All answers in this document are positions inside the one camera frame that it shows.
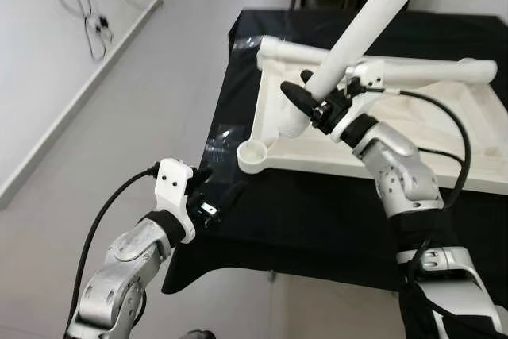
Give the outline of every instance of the gray floor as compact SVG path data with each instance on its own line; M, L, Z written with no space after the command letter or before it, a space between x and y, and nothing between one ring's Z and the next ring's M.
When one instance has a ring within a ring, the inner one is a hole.
M0 212L0 337L60 337L78 253L98 208L123 180L159 158L196 164L227 62L227 32L245 6L289 0L166 0L56 143ZM120 197L91 248L85 279L107 245L153 205L153 182ZM148 289L139 338L177 338L203 327L218 339L402 337L387 291L223 269L177 295Z

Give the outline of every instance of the black strap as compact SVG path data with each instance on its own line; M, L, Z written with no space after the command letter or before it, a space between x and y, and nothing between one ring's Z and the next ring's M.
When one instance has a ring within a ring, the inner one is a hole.
M169 245L174 248L185 237L185 229L178 219L166 210L153 210L143 218L152 220L166 233Z
M482 331L491 333L481 333L479 331L468 328L465 325L461 325L462 321L470 326L477 327ZM450 339L491 339L493 335L496 335L494 323L491 317L484 317L479 315L457 315L455 319L449 317L443 317L444 329Z
M397 243L397 251L415 250L432 233L432 245L457 246L458 240L448 216L442 210L422 210L396 214L390 218L391 233Z
M425 295L419 287L404 285L398 293L398 304L406 339L437 339L436 320L432 310L425 304Z

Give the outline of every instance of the black tablecloth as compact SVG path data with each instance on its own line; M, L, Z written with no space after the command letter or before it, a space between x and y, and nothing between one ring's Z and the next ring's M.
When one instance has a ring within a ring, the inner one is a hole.
M250 48L256 39L242 39L270 34L331 48L353 16L336 10L245 10L238 17L202 165L216 167L204 189L213 202L231 183L246 179L248 187L217 230L199 230L194 241L176 249L163 292L177 292L224 267L397 289L394 242L371 180L275 169L246 175L236 165L235 147L250 135L260 85L257 47ZM495 60L499 72L492 87L508 104L507 33L495 17L401 13L368 54ZM448 190L442 193L446 197ZM465 191L452 216L493 300L508 306L508 198Z

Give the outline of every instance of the white pvc pipe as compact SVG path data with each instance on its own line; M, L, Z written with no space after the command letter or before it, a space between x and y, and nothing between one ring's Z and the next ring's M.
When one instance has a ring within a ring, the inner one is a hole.
M317 100L322 100L344 77L346 67L364 55L407 1L368 0L310 78L306 89ZM279 131L297 137L308 125L309 118L289 104L279 121Z
M457 81L460 83L489 83L498 73L492 60L462 59L456 63L421 65L384 65L384 80L388 83L410 81Z
M265 36L261 41L260 50L258 51L258 67L262 69L263 59L316 65L323 62L329 52L327 49L282 41L273 36ZM375 57L364 57L363 59L374 60ZM492 60L462 59L458 62L425 60L425 63L422 64L393 64L385 62L383 78L389 83L421 81L490 83L496 76L497 71L497 64Z

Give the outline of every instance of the silver robotic arm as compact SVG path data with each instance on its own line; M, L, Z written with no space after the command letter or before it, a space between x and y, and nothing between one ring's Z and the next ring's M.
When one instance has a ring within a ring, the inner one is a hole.
M304 82L311 75L304 71ZM399 300L408 339L506 338L468 250L458 246L451 225L443 222L445 204L433 171L410 140L366 114L386 91L383 61L348 68L346 87L333 90L322 102L293 83L283 83L281 90L310 117L313 127L349 145L374 178L405 279ZM429 247L420 255L418 249L428 237Z
M187 213L188 194L196 171L175 159L160 161L156 176L156 210L109 247L101 269L84 287L67 327L66 337L126 339L137 316L144 289L179 242L194 239ZM207 221L217 209L203 203L198 210Z

